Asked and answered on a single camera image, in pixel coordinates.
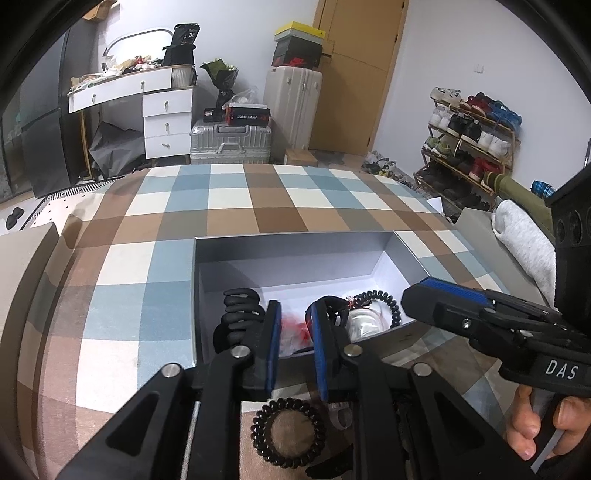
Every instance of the white sneaker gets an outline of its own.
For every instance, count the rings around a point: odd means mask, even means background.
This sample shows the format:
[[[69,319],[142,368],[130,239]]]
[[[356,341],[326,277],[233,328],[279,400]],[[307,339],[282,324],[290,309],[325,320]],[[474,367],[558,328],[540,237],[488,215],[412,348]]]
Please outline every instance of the white sneaker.
[[[431,116],[431,119],[429,120],[429,125],[431,125],[432,127],[439,127],[439,124],[441,122],[441,113],[443,112],[443,107],[442,106],[438,106],[434,111],[433,114]]]
[[[491,146],[488,147],[488,153],[495,158],[504,158],[509,155],[511,151],[511,144],[509,142],[502,141],[500,138],[494,137]]]
[[[460,90],[449,89],[443,94],[443,101],[459,108],[460,102],[462,101],[462,93]]]
[[[445,94],[445,88],[435,87],[431,91],[431,98],[433,100],[443,100],[443,95]]]
[[[441,112],[441,121],[439,122],[439,128],[442,130],[446,130],[449,126],[449,121],[452,118],[452,114],[450,113],[449,109],[445,109]]]
[[[482,132],[482,135],[480,135],[480,139],[478,140],[478,146],[481,149],[488,151],[488,148],[491,146],[491,143],[495,138],[494,135]]]

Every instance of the cardboard package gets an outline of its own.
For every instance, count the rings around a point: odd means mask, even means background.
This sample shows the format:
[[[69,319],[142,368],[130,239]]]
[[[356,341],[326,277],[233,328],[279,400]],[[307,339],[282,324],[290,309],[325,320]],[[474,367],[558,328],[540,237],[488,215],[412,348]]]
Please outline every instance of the cardboard package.
[[[106,18],[109,16],[111,6],[115,2],[116,0],[103,0],[82,18],[84,18],[84,20],[92,20],[93,22],[101,22],[106,20]]]
[[[309,150],[300,150],[298,148],[288,148],[285,151],[285,165],[298,165],[300,167],[317,167],[318,160]]]

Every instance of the black spiral hair tie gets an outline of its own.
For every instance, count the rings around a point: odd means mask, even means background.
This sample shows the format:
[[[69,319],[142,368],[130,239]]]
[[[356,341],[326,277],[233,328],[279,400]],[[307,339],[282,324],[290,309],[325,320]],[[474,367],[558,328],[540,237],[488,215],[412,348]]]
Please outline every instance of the black spiral hair tie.
[[[303,413],[310,419],[314,427],[314,442],[308,451],[300,456],[292,458],[284,457],[267,443],[265,438],[267,427],[271,423],[270,420],[281,410],[294,410]],[[263,405],[252,421],[251,430],[252,445],[256,449],[256,452],[266,462],[280,466],[281,468],[298,468],[299,466],[308,465],[308,463],[320,455],[326,442],[326,427],[318,410],[308,402],[301,401],[298,398],[295,400],[293,398],[279,398],[277,401],[271,400],[267,405]]]
[[[213,331],[213,348],[216,353],[239,345],[246,329],[254,322],[263,322],[265,319],[265,309],[259,305],[261,298],[253,289],[235,288],[226,290],[223,294],[226,313]]]
[[[349,310],[356,310],[366,307],[374,300],[381,300],[386,305],[388,305],[388,307],[390,307],[390,311],[392,311],[392,323],[390,324],[390,328],[400,326],[400,323],[402,322],[402,318],[400,317],[400,307],[398,306],[398,303],[396,303],[396,300],[394,300],[393,296],[391,296],[387,291],[364,291],[363,293],[353,297],[353,302],[351,302]]]

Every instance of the box lid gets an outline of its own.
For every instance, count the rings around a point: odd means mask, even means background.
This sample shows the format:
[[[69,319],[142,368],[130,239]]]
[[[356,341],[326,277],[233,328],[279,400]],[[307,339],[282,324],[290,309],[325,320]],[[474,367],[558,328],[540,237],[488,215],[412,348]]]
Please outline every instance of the box lid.
[[[285,30],[289,30],[290,28],[306,32],[310,35],[314,35],[315,37],[324,38],[326,36],[326,32],[324,30],[319,30],[318,28],[314,28],[299,22],[289,22],[287,25],[283,25],[283,27],[277,29],[275,35]]]

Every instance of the blue plaid cloth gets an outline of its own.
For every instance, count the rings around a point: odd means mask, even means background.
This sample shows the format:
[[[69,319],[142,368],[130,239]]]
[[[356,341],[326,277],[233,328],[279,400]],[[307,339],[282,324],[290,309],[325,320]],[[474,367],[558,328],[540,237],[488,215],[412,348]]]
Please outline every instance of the blue plaid cloth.
[[[535,193],[542,200],[546,200],[556,189],[543,181],[536,180],[531,184],[531,193]]]

